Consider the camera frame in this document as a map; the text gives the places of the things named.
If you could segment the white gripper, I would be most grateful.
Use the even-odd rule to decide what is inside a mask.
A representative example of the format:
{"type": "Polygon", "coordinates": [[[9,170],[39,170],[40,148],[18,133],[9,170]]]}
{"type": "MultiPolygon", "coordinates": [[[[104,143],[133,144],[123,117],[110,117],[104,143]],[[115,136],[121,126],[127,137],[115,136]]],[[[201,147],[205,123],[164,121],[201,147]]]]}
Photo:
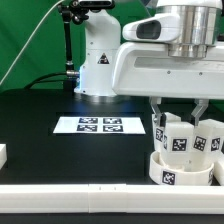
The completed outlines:
{"type": "Polygon", "coordinates": [[[208,99],[224,99],[224,42],[209,47],[203,59],[170,57],[167,44],[126,42],[115,57],[112,88],[118,95],[151,97],[160,127],[166,124],[161,97],[196,99],[191,124],[197,126],[208,99]]]}

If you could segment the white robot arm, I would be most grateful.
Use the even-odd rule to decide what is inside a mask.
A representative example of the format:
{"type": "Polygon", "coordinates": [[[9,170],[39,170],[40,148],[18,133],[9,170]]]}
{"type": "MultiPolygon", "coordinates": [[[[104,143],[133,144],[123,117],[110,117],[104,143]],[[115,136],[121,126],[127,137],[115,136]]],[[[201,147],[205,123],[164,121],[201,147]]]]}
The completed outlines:
{"type": "Polygon", "coordinates": [[[163,98],[194,99],[195,123],[209,100],[224,100],[222,0],[158,0],[154,16],[125,26],[104,9],[109,2],[80,1],[89,19],[77,93],[95,102],[146,96],[158,124],[163,98]]]}

